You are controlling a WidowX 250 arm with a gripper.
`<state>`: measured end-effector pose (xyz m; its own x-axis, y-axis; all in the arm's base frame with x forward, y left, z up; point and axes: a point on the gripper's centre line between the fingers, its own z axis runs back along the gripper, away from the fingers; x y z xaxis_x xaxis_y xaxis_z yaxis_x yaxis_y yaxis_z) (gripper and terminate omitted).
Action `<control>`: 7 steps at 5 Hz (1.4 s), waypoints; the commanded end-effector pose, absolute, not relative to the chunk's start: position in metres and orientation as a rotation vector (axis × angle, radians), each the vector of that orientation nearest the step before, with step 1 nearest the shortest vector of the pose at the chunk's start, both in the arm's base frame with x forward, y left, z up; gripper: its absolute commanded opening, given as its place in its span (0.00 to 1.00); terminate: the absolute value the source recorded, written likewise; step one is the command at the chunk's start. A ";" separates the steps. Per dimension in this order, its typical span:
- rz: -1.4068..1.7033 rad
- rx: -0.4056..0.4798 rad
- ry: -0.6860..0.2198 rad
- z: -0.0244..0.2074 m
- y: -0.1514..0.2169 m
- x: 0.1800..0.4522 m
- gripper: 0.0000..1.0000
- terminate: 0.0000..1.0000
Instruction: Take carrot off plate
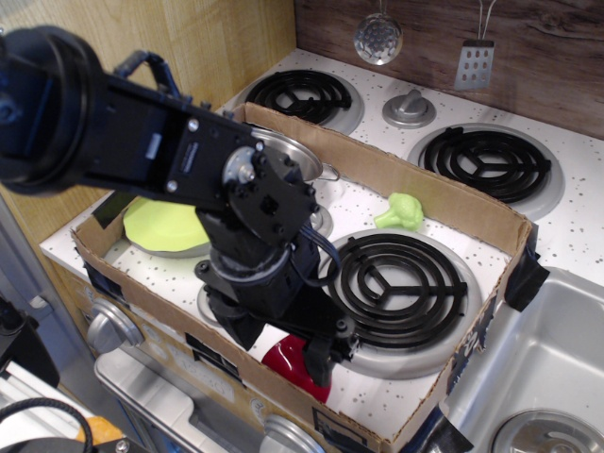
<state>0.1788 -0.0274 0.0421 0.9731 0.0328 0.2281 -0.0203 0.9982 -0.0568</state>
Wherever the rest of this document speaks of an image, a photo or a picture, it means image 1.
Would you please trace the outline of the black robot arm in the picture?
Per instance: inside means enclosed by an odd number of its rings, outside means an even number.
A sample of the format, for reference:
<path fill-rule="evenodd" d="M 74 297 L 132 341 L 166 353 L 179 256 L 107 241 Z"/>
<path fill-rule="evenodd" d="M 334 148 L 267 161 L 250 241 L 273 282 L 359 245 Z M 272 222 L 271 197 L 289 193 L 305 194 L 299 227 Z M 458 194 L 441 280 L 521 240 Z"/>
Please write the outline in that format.
<path fill-rule="evenodd" d="M 75 185 L 193 206 L 210 239 L 195 269 L 210 309 L 250 348 L 265 325 L 304 340 L 326 387 L 357 345 L 354 323 L 319 272 L 337 249 L 310 222 L 313 187 L 250 126 L 194 106 L 167 63 L 138 51 L 106 73 L 92 48 L 54 26 L 1 39 L 1 181 L 23 195 Z"/>

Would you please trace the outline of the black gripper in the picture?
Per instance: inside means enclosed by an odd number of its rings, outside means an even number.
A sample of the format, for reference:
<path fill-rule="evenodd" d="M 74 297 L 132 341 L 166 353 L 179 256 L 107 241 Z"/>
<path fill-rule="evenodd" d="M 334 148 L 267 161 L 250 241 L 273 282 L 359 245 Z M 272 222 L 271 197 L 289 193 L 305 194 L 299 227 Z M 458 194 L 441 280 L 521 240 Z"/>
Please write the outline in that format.
<path fill-rule="evenodd" d="M 305 340 L 306 370 L 315 385 L 328 387 L 333 362 L 351 360 L 358 339 L 352 318 L 324 291 L 319 248 L 290 244 L 254 258 L 245 266 L 212 249 L 195 265 L 216 321 L 244 350 L 267 325 Z"/>

